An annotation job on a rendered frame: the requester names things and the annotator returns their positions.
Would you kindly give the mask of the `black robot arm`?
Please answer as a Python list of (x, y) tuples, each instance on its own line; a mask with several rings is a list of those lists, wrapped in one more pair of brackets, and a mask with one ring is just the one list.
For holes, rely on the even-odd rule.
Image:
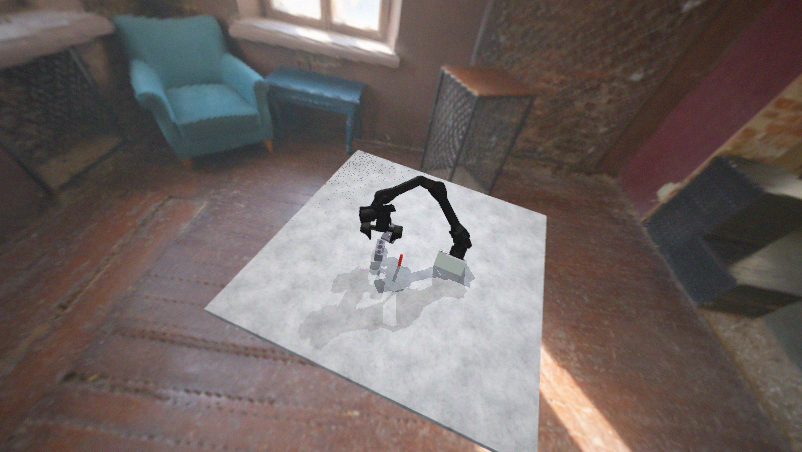
[(372, 222), (377, 219), (380, 222), (388, 222), (391, 225), (391, 212), (395, 212), (394, 205), (385, 205), (391, 202), (398, 195), (405, 193), (413, 188), (422, 186), (428, 189), (429, 193), (438, 201), (444, 215), (446, 216), (451, 230), (451, 238), (453, 238), (454, 246), (451, 247), (449, 254), (453, 257), (463, 260), (467, 248), (470, 249), (472, 244), (470, 241), (470, 234), (463, 227), (448, 198), (445, 184), (440, 181), (434, 181), (424, 176), (416, 176), (415, 178), (401, 183), (395, 187), (378, 190), (374, 195), (374, 200), (370, 206), (359, 207), (359, 218), (361, 223)]

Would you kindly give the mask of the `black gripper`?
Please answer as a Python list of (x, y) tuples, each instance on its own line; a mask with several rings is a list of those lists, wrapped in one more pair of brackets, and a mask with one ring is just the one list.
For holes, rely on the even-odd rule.
[(402, 238), (403, 227), (399, 225), (395, 225), (394, 227), (389, 227), (389, 221), (380, 222), (376, 219), (376, 225), (371, 225), (371, 222), (361, 223), (360, 232), (365, 234), (370, 240), (371, 240), (371, 230), (384, 233), (392, 232), (389, 243), (391, 243), (395, 239)]

